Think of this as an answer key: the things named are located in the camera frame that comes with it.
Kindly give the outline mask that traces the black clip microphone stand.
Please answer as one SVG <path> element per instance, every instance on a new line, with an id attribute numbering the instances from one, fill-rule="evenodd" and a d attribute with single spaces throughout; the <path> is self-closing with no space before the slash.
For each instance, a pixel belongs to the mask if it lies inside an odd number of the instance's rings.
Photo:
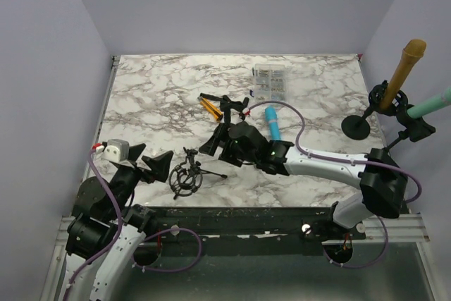
<path id="1" fill-rule="evenodd" d="M 220 99 L 220 110 L 223 112 L 223 122 L 219 124 L 218 130 L 220 132 L 227 130 L 231 126 L 231 111 L 235 110 L 239 113 L 242 121 L 245 120 L 245 113 L 243 112 L 249 104 L 249 98 L 245 97 L 243 101 L 233 101 L 227 95 Z"/>

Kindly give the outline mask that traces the black tripod shock-mount stand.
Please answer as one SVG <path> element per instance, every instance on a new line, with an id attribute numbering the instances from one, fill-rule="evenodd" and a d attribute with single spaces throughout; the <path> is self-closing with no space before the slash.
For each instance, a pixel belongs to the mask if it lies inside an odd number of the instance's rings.
<path id="1" fill-rule="evenodd" d="M 185 160 L 176 165 L 169 174 L 168 183 L 176 200 L 179 197 L 189 197 L 202 186 L 204 174 L 219 176 L 226 179 L 226 174 L 208 171 L 195 159 L 199 153 L 196 149 L 183 148 Z"/>

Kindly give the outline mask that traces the blue toy microphone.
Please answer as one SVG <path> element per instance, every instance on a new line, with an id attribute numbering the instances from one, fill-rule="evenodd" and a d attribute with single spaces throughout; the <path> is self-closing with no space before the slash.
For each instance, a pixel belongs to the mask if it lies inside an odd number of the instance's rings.
<path id="1" fill-rule="evenodd" d="M 272 106 L 265 108 L 265 119 L 268 124 L 272 140 L 281 140 L 276 110 Z"/>

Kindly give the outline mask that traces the black round-base shock-mount stand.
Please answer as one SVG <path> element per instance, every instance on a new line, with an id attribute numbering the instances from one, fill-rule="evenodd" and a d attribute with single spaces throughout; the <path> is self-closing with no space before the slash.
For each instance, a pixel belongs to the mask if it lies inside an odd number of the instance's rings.
<path id="1" fill-rule="evenodd" d="M 369 92 L 369 106 L 366 108 L 362 116 L 350 115 L 341 123 L 341 129 L 344 134 L 353 140 L 364 140 L 370 134 L 370 125 L 367 118 L 373 113 L 379 113 L 385 116 L 395 116 L 400 106 L 408 104 L 407 95 L 399 90 L 393 99 L 393 102 L 387 109 L 382 109 L 380 103 L 388 88 L 388 81 L 384 80 L 381 84 L 376 85 Z"/>

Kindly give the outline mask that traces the gold microphone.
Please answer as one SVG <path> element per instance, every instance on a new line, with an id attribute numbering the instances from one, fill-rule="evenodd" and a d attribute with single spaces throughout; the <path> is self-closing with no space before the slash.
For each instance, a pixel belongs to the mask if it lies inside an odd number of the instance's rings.
<path id="1" fill-rule="evenodd" d="M 402 50 L 400 62 L 391 77 L 384 97 L 380 102 L 380 108 L 386 110 L 393 102 L 396 94 L 411 73 L 415 64 L 424 56 L 427 43 L 422 39 L 410 40 Z"/>

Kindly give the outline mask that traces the green microphone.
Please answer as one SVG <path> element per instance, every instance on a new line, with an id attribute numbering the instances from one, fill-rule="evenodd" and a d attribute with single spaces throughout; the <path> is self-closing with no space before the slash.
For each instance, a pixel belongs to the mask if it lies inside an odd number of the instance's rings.
<path id="1" fill-rule="evenodd" d="M 443 90 L 442 93 L 437 94 L 429 99 L 407 109 L 407 115 L 410 118 L 422 118 L 425 115 L 438 111 L 450 105 L 451 87 Z"/>

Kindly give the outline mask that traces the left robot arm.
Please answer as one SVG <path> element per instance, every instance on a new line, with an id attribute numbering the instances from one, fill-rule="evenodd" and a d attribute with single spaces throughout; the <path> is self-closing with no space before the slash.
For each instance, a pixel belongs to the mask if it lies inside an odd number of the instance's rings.
<path id="1" fill-rule="evenodd" d="M 127 202 L 138 183 L 167 181 L 173 152 L 151 158 L 145 147 L 109 140 L 89 151 L 94 176 L 82 182 L 73 207 L 59 300 L 110 300 L 138 245 L 158 231 L 156 211 Z"/>

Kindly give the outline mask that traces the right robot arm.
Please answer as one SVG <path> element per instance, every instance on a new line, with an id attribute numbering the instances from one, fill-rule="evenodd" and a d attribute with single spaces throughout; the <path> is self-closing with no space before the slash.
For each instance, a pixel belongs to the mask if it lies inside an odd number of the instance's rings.
<path id="1" fill-rule="evenodd" d="M 358 193 L 331 208 L 324 221 L 326 234 L 334 239 L 370 216 L 396 219 L 401 214 L 407 174 L 384 149 L 367 154 L 301 151 L 287 141 L 267 140 L 254 126 L 240 122 L 220 123 L 199 152 L 240 167 L 249 162 L 271 175 L 313 176 L 358 189 Z"/>

